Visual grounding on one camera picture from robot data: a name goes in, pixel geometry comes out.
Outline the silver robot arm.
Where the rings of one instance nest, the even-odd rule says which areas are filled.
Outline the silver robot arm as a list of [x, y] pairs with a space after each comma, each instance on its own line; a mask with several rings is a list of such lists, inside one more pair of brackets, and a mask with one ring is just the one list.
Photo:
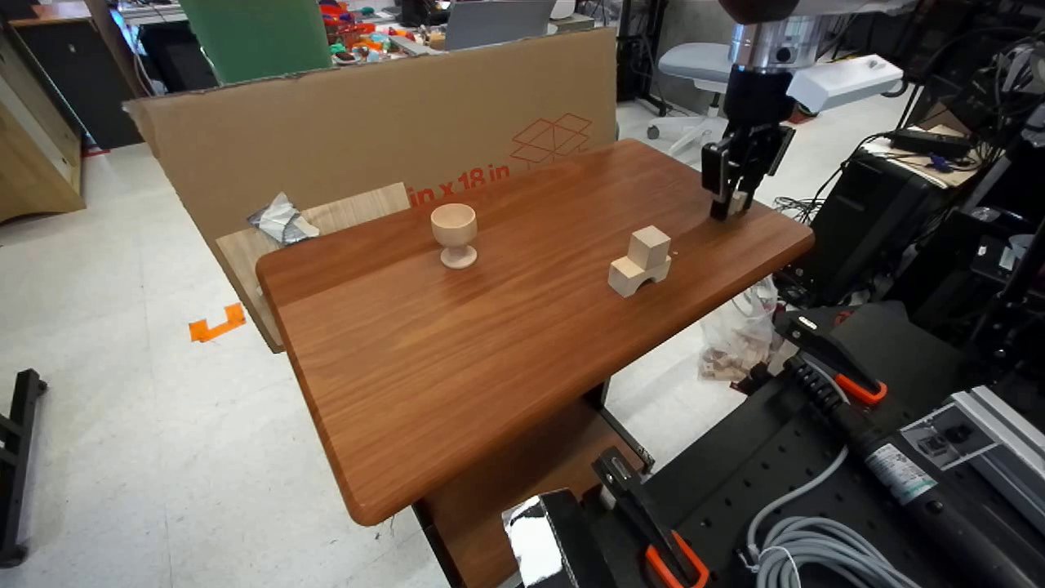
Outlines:
[[799, 0], [723, 0], [736, 20], [727, 45], [725, 130], [702, 147], [702, 186], [713, 219], [743, 217], [765, 178], [778, 173], [797, 100], [787, 95], [797, 68], [815, 62], [824, 25], [797, 13]]

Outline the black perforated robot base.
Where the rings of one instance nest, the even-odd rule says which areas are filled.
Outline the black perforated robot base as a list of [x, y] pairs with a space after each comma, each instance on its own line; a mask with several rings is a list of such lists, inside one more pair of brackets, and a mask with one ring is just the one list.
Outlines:
[[[862, 433], [910, 456], [934, 491], [902, 505], [864, 463], [849, 456], [818, 487], [774, 505], [825, 516], [862, 531], [920, 588], [1006, 588], [1010, 568], [1045, 588], [1045, 536], [995, 491], [1001, 439], [977, 411], [979, 392], [957, 388], [960, 352], [895, 306], [862, 306], [831, 336], [887, 381]], [[769, 499], [810, 483], [844, 443], [844, 432], [797, 376], [766, 379], [705, 439], [657, 472], [643, 491], [713, 568], [709, 588], [752, 588], [743, 531]]]

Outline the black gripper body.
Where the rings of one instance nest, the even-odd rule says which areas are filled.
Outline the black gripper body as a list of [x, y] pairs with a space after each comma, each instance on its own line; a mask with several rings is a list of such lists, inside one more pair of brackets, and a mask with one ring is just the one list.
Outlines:
[[702, 186], [715, 197], [736, 188], [754, 193], [778, 168], [794, 130], [787, 117], [794, 97], [787, 95], [791, 72], [757, 72], [736, 64], [725, 88], [725, 134], [702, 147]]

